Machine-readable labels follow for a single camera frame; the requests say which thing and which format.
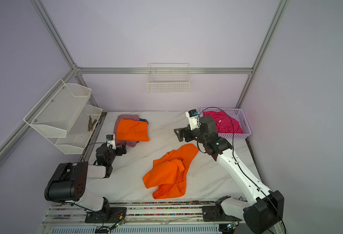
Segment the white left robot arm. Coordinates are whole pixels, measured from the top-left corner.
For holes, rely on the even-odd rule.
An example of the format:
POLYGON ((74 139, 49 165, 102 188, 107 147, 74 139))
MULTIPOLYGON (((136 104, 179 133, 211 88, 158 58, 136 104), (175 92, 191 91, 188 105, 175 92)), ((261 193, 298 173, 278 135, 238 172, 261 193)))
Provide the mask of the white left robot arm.
POLYGON ((47 201, 68 203, 86 210, 86 223, 115 223, 124 220, 126 208, 110 208, 107 198, 100 197, 86 188, 88 180, 110 177, 117 156, 127 153, 125 145, 104 143, 96 149, 96 161, 61 163, 49 180, 44 197, 47 201))

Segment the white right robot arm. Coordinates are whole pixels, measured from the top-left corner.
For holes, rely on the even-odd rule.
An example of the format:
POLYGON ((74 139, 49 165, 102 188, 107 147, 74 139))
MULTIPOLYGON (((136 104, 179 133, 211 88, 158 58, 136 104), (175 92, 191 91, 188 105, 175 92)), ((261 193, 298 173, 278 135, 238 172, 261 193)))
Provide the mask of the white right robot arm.
POLYGON ((231 175, 246 201, 225 198, 219 207, 227 216, 244 220, 255 234, 262 234, 283 220, 284 197, 263 184, 242 162, 225 138, 218 135, 212 117, 188 117, 189 125, 174 130, 180 142, 195 140, 231 175))

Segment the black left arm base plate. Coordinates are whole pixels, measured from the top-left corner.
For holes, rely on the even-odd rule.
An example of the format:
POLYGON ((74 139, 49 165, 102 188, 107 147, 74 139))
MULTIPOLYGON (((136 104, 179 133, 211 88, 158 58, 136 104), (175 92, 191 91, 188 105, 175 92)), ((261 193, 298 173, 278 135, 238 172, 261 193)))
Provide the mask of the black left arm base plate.
POLYGON ((126 217, 126 207, 113 207, 107 211, 87 212, 85 223, 119 223, 126 217))

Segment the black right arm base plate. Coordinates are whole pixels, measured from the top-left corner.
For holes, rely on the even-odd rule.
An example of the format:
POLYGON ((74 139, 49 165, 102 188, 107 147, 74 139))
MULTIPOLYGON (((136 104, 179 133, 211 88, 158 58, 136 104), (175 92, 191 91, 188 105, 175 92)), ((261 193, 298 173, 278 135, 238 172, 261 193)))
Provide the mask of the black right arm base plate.
POLYGON ((224 214, 224 212, 216 206, 203 206, 202 213, 204 222, 241 221, 241 219, 237 217, 224 214))

